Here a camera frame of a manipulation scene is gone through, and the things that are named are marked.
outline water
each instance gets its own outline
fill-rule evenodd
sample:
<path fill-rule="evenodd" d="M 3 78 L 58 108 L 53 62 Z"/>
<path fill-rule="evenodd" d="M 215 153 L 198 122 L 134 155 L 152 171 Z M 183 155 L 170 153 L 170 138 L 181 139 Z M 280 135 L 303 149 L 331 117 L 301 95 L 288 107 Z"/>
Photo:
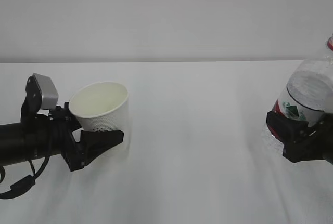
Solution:
<path fill-rule="evenodd" d="M 298 103 L 322 111 L 326 95 L 333 91 L 333 82 L 328 76 L 313 71 L 297 71 L 289 79 L 287 88 Z"/>
<path fill-rule="evenodd" d="M 283 143 L 273 136 L 266 124 L 264 125 L 261 132 L 261 139 L 263 140 L 264 146 L 267 151 L 274 152 L 280 155 L 283 154 Z"/>

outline white paper cup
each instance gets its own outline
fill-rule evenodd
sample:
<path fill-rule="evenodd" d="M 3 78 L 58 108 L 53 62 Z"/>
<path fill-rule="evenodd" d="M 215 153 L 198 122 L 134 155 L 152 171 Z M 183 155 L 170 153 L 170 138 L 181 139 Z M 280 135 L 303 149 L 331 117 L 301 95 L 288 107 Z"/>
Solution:
<path fill-rule="evenodd" d="M 129 142 L 129 93 L 116 82 L 99 82 L 79 90 L 69 101 L 69 110 L 86 131 L 124 132 Z"/>

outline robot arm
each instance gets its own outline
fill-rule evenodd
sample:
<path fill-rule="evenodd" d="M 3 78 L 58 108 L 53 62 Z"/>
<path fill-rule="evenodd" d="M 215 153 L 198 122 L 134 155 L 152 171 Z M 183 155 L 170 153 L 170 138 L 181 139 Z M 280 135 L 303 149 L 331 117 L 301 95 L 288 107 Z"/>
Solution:
<path fill-rule="evenodd" d="M 27 95 L 21 108 L 20 123 L 0 126 L 0 183 L 5 178 L 4 166 L 28 161 L 33 175 L 28 175 L 1 193 L 0 199 L 12 199 L 26 193 L 45 169 L 51 155 L 61 154 L 70 171 L 82 169 L 105 151 L 119 145 L 124 133 L 81 131 L 80 142 L 72 132 L 81 125 L 68 109 L 57 106 L 58 93 L 47 76 L 33 74 L 25 88 Z M 48 116 L 38 114 L 49 110 Z M 44 157 L 36 172 L 32 160 Z"/>

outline clear plastic bottle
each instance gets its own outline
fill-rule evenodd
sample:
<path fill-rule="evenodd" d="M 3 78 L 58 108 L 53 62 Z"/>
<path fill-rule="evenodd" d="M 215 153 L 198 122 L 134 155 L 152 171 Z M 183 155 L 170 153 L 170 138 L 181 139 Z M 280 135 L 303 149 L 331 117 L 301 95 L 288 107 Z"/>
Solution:
<path fill-rule="evenodd" d="M 273 111 L 287 118 L 307 121 L 309 127 L 324 114 L 327 95 L 333 93 L 333 37 L 314 58 L 304 60 L 290 77 L 273 106 Z M 282 154 L 283 144 L 264 126 L 266 146 Z"/>

